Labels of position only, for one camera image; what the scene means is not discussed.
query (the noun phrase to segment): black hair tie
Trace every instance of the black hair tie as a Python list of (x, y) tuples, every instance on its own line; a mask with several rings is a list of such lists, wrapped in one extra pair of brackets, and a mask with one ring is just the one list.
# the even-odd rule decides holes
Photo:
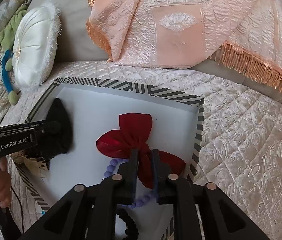
[(123, 240), (137, 240), (139, 231), (133, 219), (128, 215), (127, 211), (123, 208), (117, 209), (117, 215), (125, 222), (127, 229), (124, 231), (127, 237)]

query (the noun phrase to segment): white quilted bed cover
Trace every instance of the white quilted bed cover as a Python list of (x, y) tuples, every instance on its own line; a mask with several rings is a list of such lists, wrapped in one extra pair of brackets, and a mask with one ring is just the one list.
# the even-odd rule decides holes
[[(282, 239), (282, 105), (246, 86), (194, 70), (134, 68), (105, 61), (61, 63), (36, 93), (21, 93), (1, 125), (24, 122), (59, 77), (94, 77), (143, 82), (204, 97), (205, 119), (196, 183), (216, 183), (271, 238)], [(9, 160), (28, 229), (41, 210)], [(21, 213), (11, 209), (19, 228)]]

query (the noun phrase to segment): red object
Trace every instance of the red object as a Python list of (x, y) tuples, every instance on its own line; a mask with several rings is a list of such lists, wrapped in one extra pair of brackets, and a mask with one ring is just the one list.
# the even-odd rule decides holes
[[(97, 140), (98, 150), (111, 158), (128, 159), (132, 149), (139, 150), (138, 177), (147, 188), (153, 188), (151, 151), (146, 144), (152, 128), (152, 117), (149, 114), (119, 115), (120, 130), (111, 130)], [(172, 173), (180, 175), (185, 162), (179, 157), (159, 151), (160, 160), (170, 165)]]

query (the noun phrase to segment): finger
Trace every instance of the finger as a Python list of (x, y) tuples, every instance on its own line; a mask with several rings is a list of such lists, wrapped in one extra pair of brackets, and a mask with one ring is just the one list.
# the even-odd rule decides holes
[(0, 191), (11, 187), (11, 176), (6, 171), (0, 171)]
[(8, 162), (7, 162), (7, 158), (4, 156), (0, 159), (0, 170), (1, 171), (6, 171), (7, 170), (7, 165), (8, 165)]
[(10, 195), (10, 188), (6, 187), (2, 191), (0, 191), (0, 201), (5, 200), (8, 195)]
[(6, 208), (11, 204), (11, 195), (7, 196), (3, 201), (0, 202), (1, 208)]

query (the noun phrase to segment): black fabric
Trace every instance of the black fabric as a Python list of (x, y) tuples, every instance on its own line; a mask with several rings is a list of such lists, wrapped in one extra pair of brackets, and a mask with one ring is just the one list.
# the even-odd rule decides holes
[(69, 151), (73, 143), (73, 128), (69, 115), (59, 98), (54, 99), (46, 121), (58, 121), (61, 129), (56, 134), (46, 134), (38, 140), (38, 146), (30, 148), (26, 153), (28, 158), (48, 162), (59, 154)]
[(124, 231), (127, 237), (123, 238), (123, 240), (137, 240), (139, 236), (139, 230), (127, 211), (123, 208), (119, 208), (117, 209), (116, 214), (120, 219), (123, 220), (123, 222), (125, 222), (127, 226), (127, 229)]

